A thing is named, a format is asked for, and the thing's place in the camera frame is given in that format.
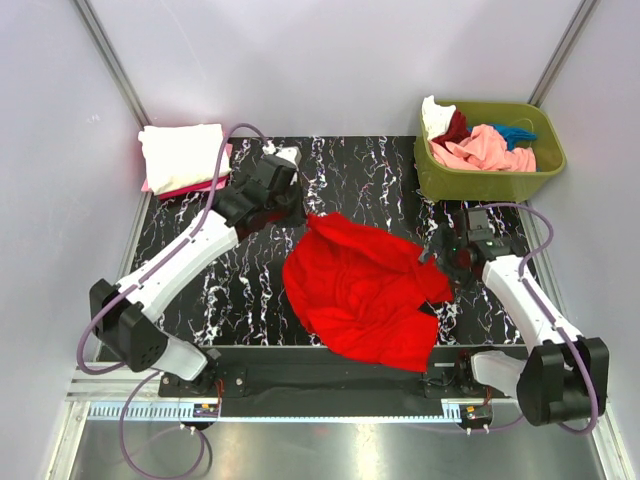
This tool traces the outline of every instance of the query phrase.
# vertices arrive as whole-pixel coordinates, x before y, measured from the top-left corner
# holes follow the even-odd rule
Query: blue cloth
[[[538,138],[535,133],[531,133],[524,128],[507,127],[505,125],[498,125],[496,123],[489,123],[488,125],[491,125],[498,131],[500,135],[502,135],[502,138],[504,138],[507,142],[507,150],[509,151],[516,148],[518,142],[533,141]]]

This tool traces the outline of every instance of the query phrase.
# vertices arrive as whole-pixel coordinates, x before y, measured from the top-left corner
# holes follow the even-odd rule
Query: pink cloth
[[[221,178],[218,180],[218,184],[216,185],[216,190],[220,190],[227,186],[227,177]],[[198,183],[196,185],[191,185],[190,187],[179,188],[178,190],[174,190],[173,192],[161,193],[157,197],[160,200],[166,200],[167,198],[177,197],[178,195],[185,195],[189,192],[210,192],[211,191],[211,181]]]
[[[446,142],[446,148],[434,143],[431,151],[442,165],[458,170],[535,172],[536,157],[531,148],[507,150],[507,142],[489,125],[474,127],[469,138],[459,144]]]
[[[227,144],[225,150],[227,151],[227,155],[231,158],[231,150],[233,146],[231,144]],[[208,182],[208,185],[202,186],[203,184],[191,185],[190,187],[179,188],[178,190],[174,190],[173,192],[166,192],[160,195],[160,199],[164,200],[165,198],[177,197],[178,195],[183,195],[188,192],[209,192],[211,191],[211,181]],[[227,177],[220,178],[218,180],[218,184],[216,185],[216,190],[220,190],[227,185]],[[144,183],[142,184],[142,188],[140,189],[142,192],[151,192],[149,188],[149,184],[147,179],[144,179]]]

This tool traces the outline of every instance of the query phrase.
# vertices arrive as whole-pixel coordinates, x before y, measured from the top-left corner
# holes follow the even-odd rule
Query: white cloth
[[[422,102],[422,120],[427,130],[427,140],[433,140],[447,133],[451,117],[453,117],[455,111],[455,105],[448,107],[438,105],[433,95],[424,99]]]
[[[144,127],[138,134],[154,194],[210,181],[223,139],[222,126]],[[222,156],[220,177],[229,175],[229,156]]]

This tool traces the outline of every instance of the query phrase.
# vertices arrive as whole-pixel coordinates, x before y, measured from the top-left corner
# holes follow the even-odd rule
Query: red shirt
[[[302,325],[352,360],[426,371],[438,320],[418,308],[453,300],[447,277],[418,245],[338,213],[308,226],[283,271]]]

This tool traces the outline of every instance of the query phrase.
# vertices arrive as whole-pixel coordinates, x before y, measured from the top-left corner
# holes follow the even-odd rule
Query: metal floor
[[[496,423],[515,416],[496,406]],[[130,452],[167,423],[129,422]],[[446,430],[434,433],[424,428]],[[216,480],[449,480],[605,478],[591,437],[556,426],[521,424],[511,431],[467,437],[452,425],[220,423],[205,431],[213,456],[192,478]],[[89,421],[73,480],[137,479],[122,460],[116,422]],[[138,451],[134,460],[157,476],[179,475],[200,447],[186,432],[172,432]]]

